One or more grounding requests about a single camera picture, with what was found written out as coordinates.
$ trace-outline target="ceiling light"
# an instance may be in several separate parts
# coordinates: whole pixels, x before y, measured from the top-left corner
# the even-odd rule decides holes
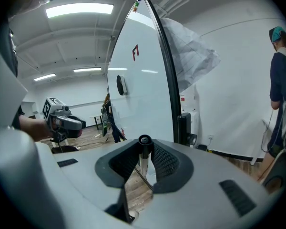
[[[107,13],[111,14],[113,5],[102,3],[74,3],[46,9],[48,18],[69,13]]]
[[[108,68],[108,70],[111,70],[111,71],[127,71],[126,68]]]
[[[100,71],[102,68],[86,68],[86,69],[76,69],[74,72],[83,72],[83,71]]]
[[[56,76],[56,74],[48,74],[48,75],[36,78],[36,79],[34,79],[34,81],[40,81],[40,80],[43,80],[43,79],[46,79],[46,78],[49,78],[49,77],[53,77],[53,76]]]
[[[157,71],[141,70],[142,72],[158,73]]]

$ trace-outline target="red logo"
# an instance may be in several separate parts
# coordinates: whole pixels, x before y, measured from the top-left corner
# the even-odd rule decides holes
[[[135,57],[134,57],[134,55],[135,55],[135,50],[137,50],[137,56],[139,56],[139,48],[138,48],[138,45],[136,45],[136,46],[134,47],[134,49],[133,49],[133,61],[135,61]]]

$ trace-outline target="person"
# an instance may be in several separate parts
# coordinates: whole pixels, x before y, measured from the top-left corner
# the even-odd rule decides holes
[[[106,110],[106,113],[108,115],[108,120],[111,123],[112,135],[113,135],[113,138],[114,138],[114,142],[115,143],[119,143],[121,141],[120,140],[121,134],[120,134],[118,128],[115,126],[115,123],[114,123],[109,94],[106,95],[102,107]]]
[[[283,103],[286,102],[286,32],[278,26],[269,31],[269,36],[276,51],[270,68],[270,104],[274,110],[278,109],[278,115],[261,164],[261,175],[258,177],[261,181],[266,177],[275,157],[283,150],[282,117]]]
[[[50,1],[52,0],[16,0],[0,26],[0,53],[16,77],[18,76],[18,61],[16,49],[11,39],[13,32],[9,28],[9,21],[17,14],[29,12]],[[45,119],[30,119],[24,116],[21,106],[14,117],[12,126],[29,134],[34,141],[53,136]]]

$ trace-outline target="table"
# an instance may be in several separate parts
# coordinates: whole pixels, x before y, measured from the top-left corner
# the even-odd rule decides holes
[[[101,115],[90,116],[90,118],[94,118],[94,121],[95,121],[95,124],[96,124],[96,128],[99,130],[99,124],[96,121],[96,117],[100,118],[101,124],[103,124],[103,120],[102,120],[102,116]]]

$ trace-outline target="ceiling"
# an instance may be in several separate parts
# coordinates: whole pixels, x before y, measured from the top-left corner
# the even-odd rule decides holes
[[[105,74],[124,19],[136,0],[54,0],[36,10],[15,16],[10,22],[17,46],[20,81],[29,88],[91,74]],[[151,0],[161,17],[189,0]],[[111,14],[78,13],[48,19],[47,8],[80,2],[113,4]],[[101,67],[101,71],[74,73],[73,69]],[[34,82],[55,73],[56,77]]]

